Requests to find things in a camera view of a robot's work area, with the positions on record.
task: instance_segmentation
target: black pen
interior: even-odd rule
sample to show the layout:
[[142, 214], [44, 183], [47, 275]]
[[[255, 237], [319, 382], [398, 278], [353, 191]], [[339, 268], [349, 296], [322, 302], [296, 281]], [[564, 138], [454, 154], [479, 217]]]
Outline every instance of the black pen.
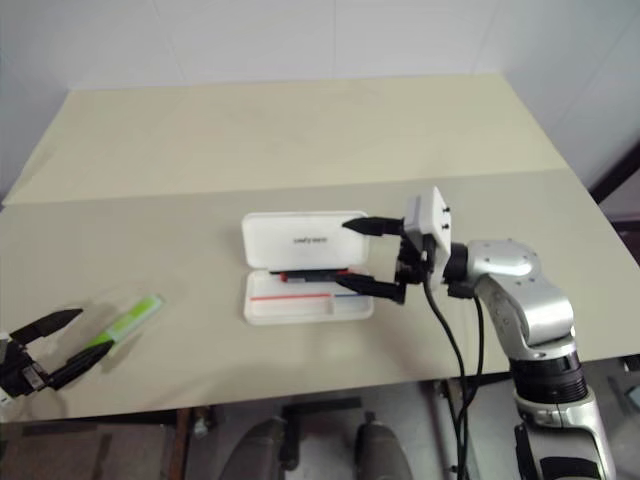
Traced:
[[286, 272], [274, 272], [280, 275], [283, 282], [335, 282], [337, 275], [350, 273], [348, 269], [331, 270], [289, 270]]

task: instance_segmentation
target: beige table surface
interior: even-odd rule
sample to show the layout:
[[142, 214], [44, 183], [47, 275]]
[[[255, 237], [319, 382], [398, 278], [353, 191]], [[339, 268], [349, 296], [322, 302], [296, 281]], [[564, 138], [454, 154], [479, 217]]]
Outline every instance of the beige table surface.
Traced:
[[[162, 98], [173, 98], [173, 89], [72, 94], [0, 214], [0, 326], [11, 331], [53, 309], [83, 306], [85, 314], [77, 322], [30, 349], [46, 367], [53, 367], [142, 294], [159, 293], [167, 305], [80, 381], [60, 392], [43, 391], [17, 402], [7, 418], [135, 412], [456, 375], [455, 358], [418, 288], [408, 294], [404, 307], [377, 301], [369, 320], [252, 327], [242, 318], [244, 281], [250, 271], [241, 242], [243, 215], [363, 209], [400, 216], [408, 195], [434, 184], [452, 207], [456, 240], [512, 237], [537, 250], [545, 273], [574, 305], [583, 359], [638, 350], [639, 328], [633, 315], [640, 291], [639, 269], [500, 77], [370, 80], [355, 81], [355, 86], [340, 81], [336, 85], [175, 89], [182, 98], [178, 103], [191, 105], [182, 114], [176, 113], [179, 107], [167, 113], [166, 105], [161, 108], [151, 100], [155, 96], [162, 103]], [[377, 116], [372, 117], [364, 106], [360, 110], [357, 102], [345, 100], [348, 106], [343, 107], [336, 100], [328, 104], [351, 111], [351, 117], [335, 117], [338, 126], [324, 118], [319, 107], [322, 99], [316, 97], [334, 98], [336, 90], [358, 92], [362, 85], [365, 91], [384, 92], [374, 95], [378, 103], [367, 97], [376, 104], [371, 108]], [[408, 90], [416, 97], [413, 103], [402, 100]], [[277, 94], [281, 102], [270, 103], [257, 92], [270, 99]], [[138, 98], [136, 93], [142, 99], [137, 109], [130, 105]], [[195, 97], [199, 95], [203, 101], [198, 108]], [[274, 127], [273, 135], [265, 133], [259, 140], [247, 137], [256, 143], [285, 135], [286, 115], [278, 105], [295, 109], [303, 100], [317, 104], [316, 113], [323, 120], [308, 124], [308, 143], [290, 145], [282, 140], [285, 137], [278, 137], [279, 156], [265, 153], [261, 162], [236, 152], [233, 162], [227, 162], [221, 159], [224, 148], [230, 155], [233, 151], [232, 143], [225, 142], [234, 135], [240, 138], [242, 123], [228, 112], [231, 120], [223, 122], [210, 106], [216, 103], [213, 98], [224, 99], [233, 111], [232, 97], [241, 110], [247, 105], [242, 102], [245, 97], [263, 99], [262, 116], [254, 114], [265, 128], [276, 123], [273, 118], [280, 118], [282, 124]], [[447, 108], [451, 105], [444, 97], [455, 108]], [[431, 107], [425, 101], [417, 108], [415, 104], [424, 98], [431, 99]], [[467, 101], [456, 103], [457, 98]], [[158, 109], [155, 117], [148, 112], [152, 107]], [[156, 126], [164, 122], [182, 128], [191, 122], [200, 133], [204, 128], [199, 122], [206, 118], [219, 123], [216, 135], [176, 135], [168, 141], [156, 130], [153, 140], [149, 136], [144, 140], [139, 136], [144, 137], [147, 129], [140, 123], [136, 130], [136, 122], [122, 115], [127, 109], [147, 120], [162, 117]], [[420, 129], [401, 135], [405, 109], [408, 118], [422, 123]], [[385, 111], [395, 114], [384, 115]], [[193, 118], [194, 112], [199, 112], [198, 118]], [[97, 128], [104, 118], [113, 123], [109, 128], [103, 125], [102, 134], [96, 133], [91, 125]], [[292, 131], [299, 120], [290, 118]], [[367, 148], [371, 162], [362, 151], [348, 157], [348, 151], [357, 150], [353, 140], [357, 135], [349, 131], [353, 126], [363, 135], [363, 145], [366, 131], [371, 145], [379, 144], [389, 154], [378, 154], [371, 147]], [[74, 128], [82, 132], [77, 147]], [[398, 129], [397, 135], [386, 138], [385, 132], [393, 128]], [[478, 130], [486, 134], [486, 141]], [[257, 124], [253, 133], [259, 133]], [[83, 156], [90, 153], [87, 136], [92, 135], [93, 159]], [[121, 135], [126, 138], [119, 142]], [[219, 141], [226, 147], [219, 146]], [[164, 152], [156, 142], [173, 153]], [[394, 143], [396, 153], [391, 156]], [[308, 149], [323, 144], [335, 146], [324, 150], [325, 163], [311, 162], [304, 155], [313, 157], [313, 149]], [[158, 157], [140, 157], [145, 148]], [[205, 161], [209, 149], [217, 154]], [[258, 145], [251, 149], [255, 158], [260, 156]], [[172, 168], [170, 155], [178, 152], [184, 162], [176, 161]], [[156, 158], [160, 158], [159, 170], [154, 168]], [[69, 178], [72, 164], [78, 175]], [[67, 176], [53, 165], [68, 169]], [[213, 175], [216, 171], [222, 179]], [[132, 172], [138, 173], [137, 182], [132, 181]], [[378, 277], [392, 278], [397, 246], [394, 238], [372, 241], [368, 267]], [[474, 365], [477, 334], [471, 302], [449, 300], [444, 289], [438, 298], [469, 365]], [[489, 326], [487, 334], [487, 371], [506, 369]]]

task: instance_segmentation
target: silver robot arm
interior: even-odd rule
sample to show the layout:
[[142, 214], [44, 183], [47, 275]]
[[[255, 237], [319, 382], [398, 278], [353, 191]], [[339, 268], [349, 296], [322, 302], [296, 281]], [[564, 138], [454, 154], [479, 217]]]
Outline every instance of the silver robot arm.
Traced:
[[403, 219], [365, 217], [346, 222], [356, 232], [398, 235], [394, 282], [340, 275], [364, 295], [403, 304], [406, 286], [448, 284], [449, 295], [484, 302], [515, 383], [523, 423], [515, 428], [520, 473], [526, 480], [614, 480], [595, 395], [578, 360], [573, 309], [542, 274], [530, 248], [511, 240], [451, 243], [451, 214], [437, 188], [410, 199]]
[[596, 398], [578, 360], [573, 309], [542, 274], [536, 253], [510, 240], [473, 241], [463, 281], [475, 286], [509, 358], [523, 420], [515, 429], [522, 476], [615, 479]]

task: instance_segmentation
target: red line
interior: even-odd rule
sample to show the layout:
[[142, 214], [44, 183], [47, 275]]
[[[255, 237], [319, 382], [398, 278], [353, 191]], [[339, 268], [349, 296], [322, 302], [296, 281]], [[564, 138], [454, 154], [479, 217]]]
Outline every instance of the red line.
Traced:
[[304, 295], [271, 295], [268, 297], [250, 297], [249, 300], [290, 300], [295, 298], [326, 298], [331, 297], [330, 293], [307, 293]]

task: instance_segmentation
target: green highlighter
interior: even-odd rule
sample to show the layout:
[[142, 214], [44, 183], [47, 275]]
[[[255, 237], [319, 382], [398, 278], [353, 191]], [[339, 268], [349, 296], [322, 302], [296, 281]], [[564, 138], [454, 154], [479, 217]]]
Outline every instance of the green highlighter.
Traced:
[[109, 328], [91, 340], [85, 348], [95, 347], [106, 342], [118, 343], [132, 331], [138, 328], [142, 322], [160, 310], [164, 300], [159, 295], [149, 295], [136, 303], [131, 310], [120, 316]]

